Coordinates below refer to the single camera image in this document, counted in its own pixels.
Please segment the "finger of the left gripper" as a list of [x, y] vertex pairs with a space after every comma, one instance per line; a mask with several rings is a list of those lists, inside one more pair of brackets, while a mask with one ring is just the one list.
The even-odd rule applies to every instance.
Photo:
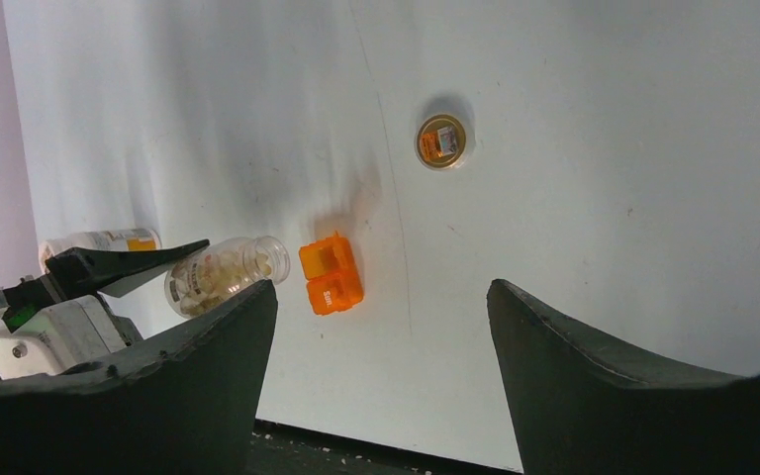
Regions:
[[201, 239], [150, 251], [69, 248], [46, 261], [44, 288], [57, 301], [103, 293], [121, 298], [210, 245]]

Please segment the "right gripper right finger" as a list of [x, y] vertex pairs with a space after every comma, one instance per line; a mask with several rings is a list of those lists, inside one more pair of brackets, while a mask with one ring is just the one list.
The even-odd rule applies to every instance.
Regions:
[[677, 361], [497, 279], [491, 336], [527, 474], [760, 474], [760, 374]]

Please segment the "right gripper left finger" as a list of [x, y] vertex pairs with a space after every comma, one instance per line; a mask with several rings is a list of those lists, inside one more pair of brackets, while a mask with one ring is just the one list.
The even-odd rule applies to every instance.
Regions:
[[57, 376], [0, 381], [0, 474], [240, 474], [278, 301], [216, 310]]

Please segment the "white pill bottle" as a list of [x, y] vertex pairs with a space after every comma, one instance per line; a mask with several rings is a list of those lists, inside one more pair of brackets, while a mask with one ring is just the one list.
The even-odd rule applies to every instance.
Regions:
[[75, 233], [67, 237], [46, 239], [39, 244], [39, 265], [42, 273], [48, 272], [48, 259], [73, 247], [126, 252], [159, 250], [162, 249], [162, 244], [158, 234], [147, 228]]

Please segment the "amber glass pill bottle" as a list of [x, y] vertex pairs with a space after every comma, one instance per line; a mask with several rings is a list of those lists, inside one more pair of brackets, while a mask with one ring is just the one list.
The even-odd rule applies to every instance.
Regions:
[[250, 285], [283, 282], [291, 268], [289, 253], [277, 238], [233, 237], [182, 259], [166, 274], [166, 301], [177, 315], [206, 314]]

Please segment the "orange pill organizer box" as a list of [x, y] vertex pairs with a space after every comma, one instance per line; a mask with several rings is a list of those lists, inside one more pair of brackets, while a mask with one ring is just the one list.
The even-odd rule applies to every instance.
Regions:
[[349, 240], [334, 232], [299, 249], [313, 312], [326, 316], [361, 303], [364, 289]]

